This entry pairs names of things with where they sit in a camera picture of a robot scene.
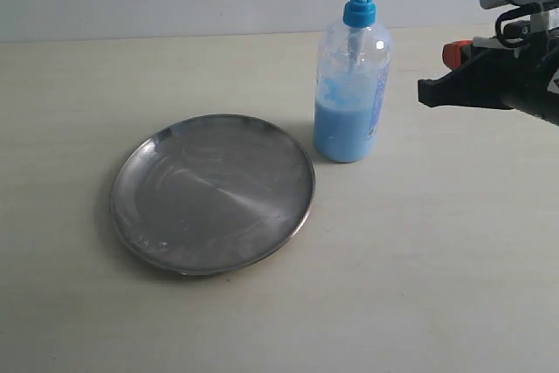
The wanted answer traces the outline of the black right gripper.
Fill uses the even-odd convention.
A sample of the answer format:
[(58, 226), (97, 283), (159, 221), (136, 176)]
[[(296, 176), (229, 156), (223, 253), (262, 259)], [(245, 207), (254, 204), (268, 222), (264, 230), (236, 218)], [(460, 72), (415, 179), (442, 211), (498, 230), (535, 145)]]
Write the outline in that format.
[(427, 107), (517, 110), (558, 123), (558, 30), (532, 34), (515, 48), (496, 37), (445, 44), (450, 72), (418, 81), (418, 101)]

